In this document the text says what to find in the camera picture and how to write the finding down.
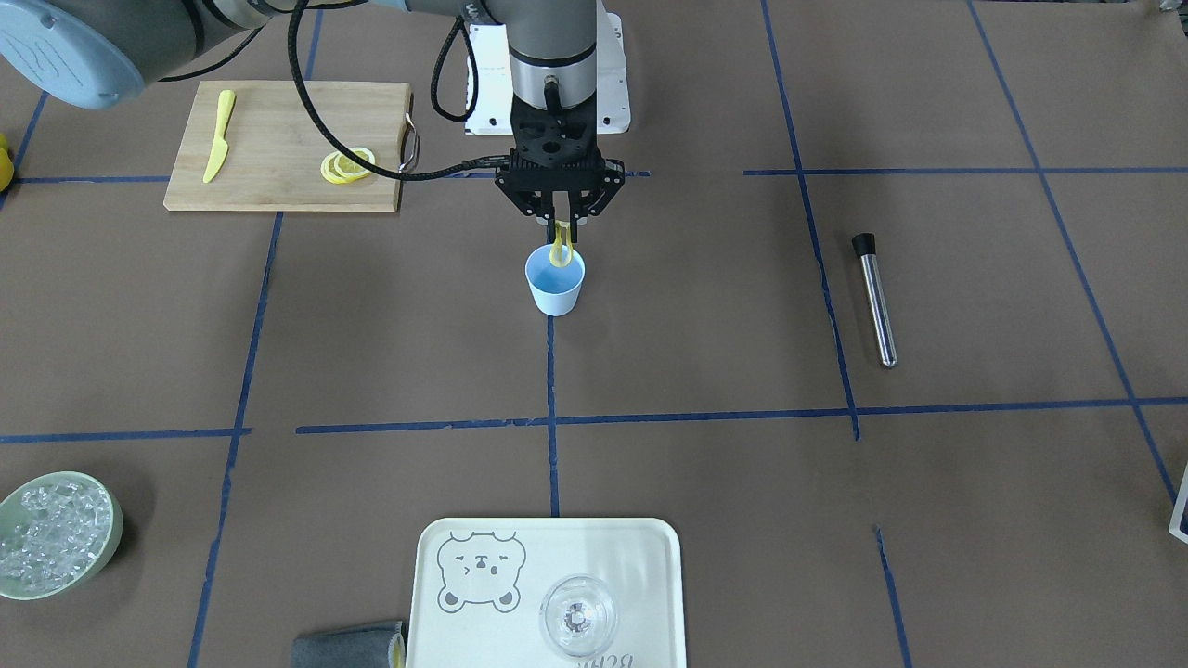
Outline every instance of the white tray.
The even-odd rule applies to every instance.
[[[552,587],[579,574],[607,585],[619,617],[609,648],[583,658],[550,647],[539,620]],[[409,668],[463,666],[684,668],[676,532],[650,518],[434,522],[417,544]]]

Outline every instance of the black cable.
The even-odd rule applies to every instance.
[[[369,1],[371,0],[348,0],[347,2],[328,2],[326,5],[314,5],[312,7],[309,7],[309,8],[310,10],[346,10],[347,7],[358,7],[359,5],[366,5]],[[287,14],[290,12],[291,11],[277,10],[277,13],[280,13],[280,14]],[[264,26],[260,26],[260,27],[253,30],[252,32],[249,32],[247,34],[247,38],[244,39],[244,42],[240,42],[239,46],[236,46],[234,51],[232,51],[230,53],[227,53],[227,57],[225,57],[223,59],[219,61],[217,63],[215,63],[215,64],[213,64],[210,67],[206,67],[206,68],[202,68],[201,70],[195,70],[195,71],[191,71],[191,73],[188,73],[188,74],[179,74],[177,76],[166,76],[165,78],[158,78],[157,81],[162,82],[162,83],[172,83],[175,81],[185,81],[188,78],[194,78],[194,77],[197,77],[197,76],[202,76],[204,74],[210,74],[210,73],[215,71],[216,69],[219,69],[219,68],[226,65],[227,63],[232,62],[232,59],[234,59],[235,56],[239,56],[239,53],[244,49],[247,49],[247,45],[251,44],[253,39],[255,39],[255,36],[260,34],[261,30],[264,30]]]
[[[240,42],[239,46],[236,46],[234,51],[232,51],[230,53],[227,53],[226,58],[219,61],[217,63],[215,63],[215,64],[213,64],[210,67],[202,68],[201,70],[195,70],[195,71],[191,71],[191,73],[188,73],[188,74],[179,74],[177,76],[166,76],[165,78],[159,78],[157,81],[160,81],[163,83],[170,83],[170,82],[173,82],[173,81],[185,81],[187,78],[194,78],[196,76],[202,76],[204,74],[210,74],[210,73],[215,71],[216,69],[219,69],[219,68],[226,65],[227,63],[229,63],[232,61],[232,58],[234,58],[235,56],[239,56],[240,51],[242,51],[244,49],[247,49],[247,45],[251,44],[253,39],[255,39],[257,34],[260,34],[261,30],[264,30],[264,29],[263,27],[258,27],[258,29],[253,30],[252,32],[249,32],[247,34],[247,39],[245,39],[244,42]]]
[[[442,108],[441,102],[437,100],[437,82],[442,76],[442,65],[446,64],[446,56],[449,53],[450,46],[454,45],[454,38],[457,33],[462,33],[462,42],[466,43],[466,55],[470,59],[470,75],[474,78],[474,90],[470,92],[470,102],[466,106],[466,113],[462,115],[456,115],[447,112]],[[446,120],[451,120],[454,122],[466,122],[474,114],[474,108],[479,106],[479,63],[474,58],[474,45],[470,44],[470,31],[466,30],[466,23],[462,21],[462,17],[459,17],[454,21],[454,27],[450,29],[449,36],[446,37],[446,43],[442,44],[442,50],[437,53],[437,63],[434,64],[434,77],[429,82],[429,102],[434,106],[434,111],[437,112]]]
[[[472,169],[495,169],[507,165],[507,156],[485,156],[482,158],[466,160],[465,163],[459,163],[454,166],[448,166],[437,171],[426,171],[423,174],[400,174],[398,171],[374,165],[356,156],[355,152],[352,151],[346,144],[339,141],[339,138],[335,137],[334,133],[330,132],[330,128],[326,126],[326,122],[322,121],[322,116],[318,115],[317,109],[314,108],[314,101],[309,99],[309,90],[305,88],[305,77],[301,74],[301,58],[297,53],[297,33],[301,30],[301,18],[305,13],[308,6],[309,0],[297,0],[297,5],[293,7],[292,14],[289,17],[289,39],[286,44],[289,50],[289,71],[292,74],[293,86],[297,87],[297,96],[301,97],[301,103],[305,107],[309,119],[314,121],[315,126],[317,126],[322,137],[324,137],[331,146],[337,149],[350,162],[372,174],[378,174],[379,176],[387,178],[394,178],[396,181],[431,181],[434,178],[442,178],[460,171]]]
[[[346,2],[327,2],[324,5],[312,5],[312,6],[305,7],[305,8],[307,10],[346,10],[347,7],[358,7],[359,5],[366,5],[369,1],[371,0],[347,0]],[[293,13],[292,10],[277,10],[276,7],[272,7],[272,10],[276,13],[278,13],[278,14],[291,14],[291,13]]]

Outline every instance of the bowl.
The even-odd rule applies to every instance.
[[[18,525],[26,528],[37,525],[43,531],[55,532],[68,532],[72,528],[82,527],[77,517],[65,519],[59,517],[58,519],[53,519],[51,517],[52,511],[30,510],[25,506],[23,503],[25,492],[33,491],[36,493],[36,490],[44,487],[57,489],[63,492],[70,489],[76,489],[78,492],[94,490],[94,498],[110,503],[110,513],[107,515],[105,522],[101,522],[95,528],[97,535],[94,542],[88,543],[89,548],[84,550],[86,554],[78,557],[76,568],[49,590],[43,590],[40,586],[29,586],[19,578],[14,578],[7,573],[7,568],[4,567],[6,557],[11,556],[13,552],[12,543],[17,542],[14,538]],[[69,503],[71,509],[75,508],[72,500]],[[7,548],[0,548],[0,595],[13,600],[37,600],[77,587],[94,578],[107,565],[112,555],[115,554],[115,548],[120,544],[122,531],[124,513],[120,510],[120,504],[116,503],[115,497],[112,496],[102,483],[86,473],[59,471],[25,483],[0,502],[0,541],[4,541],[8,546]]]

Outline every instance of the white paper cup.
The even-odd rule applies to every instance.
[[[549,261],[549,250],[551,245],[541,246],[532,251],[524,263],[524,276],[527,278],[527,286],[532,290],[532,300],[536,308],[544,315],[565,315],[573,310],[577,303],[577,292],[582,289],[582,281],[586,278],[586,261],[582,254],[574,251],[574,260],[568,266],[556,267]],[[562,248],[561,257],[565,258],[569,248]]]

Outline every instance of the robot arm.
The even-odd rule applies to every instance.
[[[624,183],[623,163],[598,149],[596,0],[375,0],[409,12],[505,25],[516,147],[495,184],[552,241],[554,194],[569,197],[570,233],[598,215]]]
[[[495,184],[552,240],[554,194],[569,222],[602,212],[623,163],[598,150],[598,0],[373,0],[406,12],[504,25],[512,63],[516,146]],[[296,0],[0,0],[0,53],[71,105],[101,109],[234,34],[291,12]],[[573,232],[576,227],[570,225]]]

